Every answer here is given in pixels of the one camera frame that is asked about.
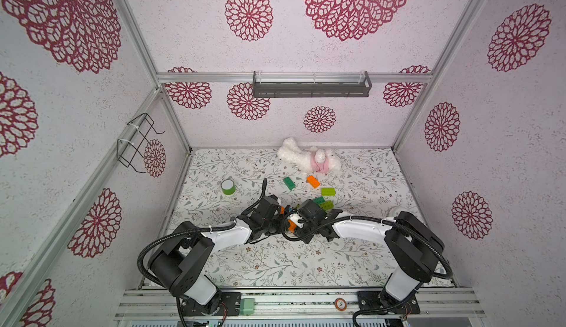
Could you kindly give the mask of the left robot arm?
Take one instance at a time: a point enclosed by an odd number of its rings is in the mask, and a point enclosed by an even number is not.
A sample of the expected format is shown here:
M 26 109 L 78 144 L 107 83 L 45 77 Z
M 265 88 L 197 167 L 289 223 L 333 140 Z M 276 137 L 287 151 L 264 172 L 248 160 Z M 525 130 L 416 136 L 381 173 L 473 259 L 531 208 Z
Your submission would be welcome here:
M 264 179 L 259 199 L 230 223 L 199 228 L 190 221 L 182 222 L 171 234 L 141 250 L 136 261 L 138 270 L 147 280 L 169 291 L 179 313 L 195 309 L 204 315 L 220 310 L 229 314 L 220 288 L 203 269 L 213 253 L 281 234 L 284 209 L 277 196 L 266 194 L 267 185 Z

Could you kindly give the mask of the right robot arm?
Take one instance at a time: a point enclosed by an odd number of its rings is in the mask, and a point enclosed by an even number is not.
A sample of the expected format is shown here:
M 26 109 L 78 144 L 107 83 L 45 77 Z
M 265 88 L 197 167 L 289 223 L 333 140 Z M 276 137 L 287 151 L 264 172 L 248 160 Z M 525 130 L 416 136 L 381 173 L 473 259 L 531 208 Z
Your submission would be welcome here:
M 452 268 L 443 256 L 445 244 L 410 212 L 401 211 L 395 217 L 378 219 L 339 209 L 326 212 L 308 200 L 298 209 L 282 214 L 280 232 L 289 241 L 305 244 L 316 235 L 327 241 L 359 239 L 384 244 L 397 263 L 380 292 L 380 303 L 384 307 L 410 300 L 432 278 L 453 278 Z

